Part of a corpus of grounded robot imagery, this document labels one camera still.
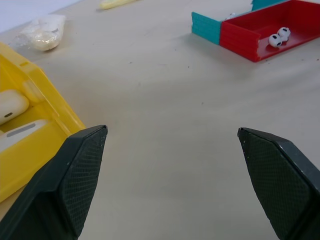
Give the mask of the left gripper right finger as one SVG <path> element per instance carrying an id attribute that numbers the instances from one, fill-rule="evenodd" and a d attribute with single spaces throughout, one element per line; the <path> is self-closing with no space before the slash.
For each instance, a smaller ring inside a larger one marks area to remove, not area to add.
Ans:
<path id="1" fill-rule="evenodd" d="M 279 240 L 320 240 L 320 170 L 288 139 L 245 127 L 237 136 Z"/>

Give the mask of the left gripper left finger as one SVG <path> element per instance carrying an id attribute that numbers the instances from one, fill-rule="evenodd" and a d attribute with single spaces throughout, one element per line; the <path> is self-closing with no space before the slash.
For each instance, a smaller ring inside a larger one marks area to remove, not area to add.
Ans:
<path id="1" fill-rule="evenodd" d="M 97 188 L 106 125 L 69 136 L 0 220 L 0 240 L 78 240 Z"/>

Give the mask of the yellow plastic bin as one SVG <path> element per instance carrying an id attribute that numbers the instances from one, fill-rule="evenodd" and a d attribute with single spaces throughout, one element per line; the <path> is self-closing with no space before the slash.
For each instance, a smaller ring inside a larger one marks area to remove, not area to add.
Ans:
<path id="1" fill-rule="evenodd" d="M 0 136 L 36 120 L 48 123 L 0 153 L 0 203 L 20 191 L 66 138 L 85 128 L 43 70 L 0 42 L 0 92 L 5 90 L 19 91 L 29 107 L 0 125 Z"/>

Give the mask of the clear bag of cream contents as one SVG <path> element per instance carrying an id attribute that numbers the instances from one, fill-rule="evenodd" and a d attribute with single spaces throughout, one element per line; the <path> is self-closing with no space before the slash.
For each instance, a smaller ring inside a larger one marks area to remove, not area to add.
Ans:
<path id="1" fill-rule="evenodd" d="M 10 47 L 31 48 L 46 52 L 56 48 L 64 35 L 66 17 L 59 14 L 48 14 L 32 20 L 11 41 Z"/>

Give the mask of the red plastic tray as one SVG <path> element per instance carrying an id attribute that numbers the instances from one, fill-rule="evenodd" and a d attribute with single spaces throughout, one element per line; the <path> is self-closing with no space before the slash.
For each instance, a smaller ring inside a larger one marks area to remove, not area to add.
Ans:
<path id="1" fill-rule="evenodd" d="M 272 47 L 268 38 L 289 28 L 288 41 Z M 220 27 L 220 46 L 259 62 L 320 38 L 320 3 L 288 0 L 225 20 Z"/>

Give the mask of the teal plastic tray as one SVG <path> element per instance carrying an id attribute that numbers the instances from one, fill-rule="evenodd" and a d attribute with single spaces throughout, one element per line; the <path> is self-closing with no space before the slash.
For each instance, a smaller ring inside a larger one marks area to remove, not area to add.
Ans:
<path id="1" fill-rule="evenodd" d="M 261 10 L 264 8 L 268 8 L 288 0 L 252 0 L 251 1 L 251 11 L 242 12 L 237 14 L 236 17 L 249 14 L 251 12 Z M 191 13 L 192 26 L 191 32 L 215 45 L 220 45 L 220 37 L 221 37 L 221 25 L 223 20 L 215 20 L 208 16 L 202 15 L 197 12 Z"/>

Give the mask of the long yellow plastic bag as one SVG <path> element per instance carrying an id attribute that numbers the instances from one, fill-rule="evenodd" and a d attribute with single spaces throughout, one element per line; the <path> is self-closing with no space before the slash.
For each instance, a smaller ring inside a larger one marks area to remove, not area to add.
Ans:
<path id="1" fill-rule="evenodd" d="M 99 8 L 101 10 L 109 10 L 135 1 L 136 0 L 102 0 L 99 4 Z"/>

